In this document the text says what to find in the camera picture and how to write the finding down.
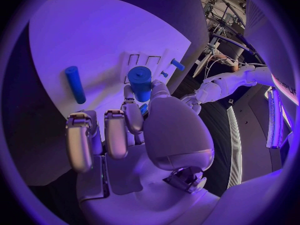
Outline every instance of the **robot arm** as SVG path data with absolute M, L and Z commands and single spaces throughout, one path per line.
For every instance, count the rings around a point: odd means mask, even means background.
M 240 86 L 251 87 L 257 83 L 274 86 L 270 70 L 267 67 L 255 68 L 253 65 L 246 65 L 237 72 L 221 73 L 203 80 L 198 90 L 181 100 L 199 113 L 200 104 L 217 101 L 233 94 Z

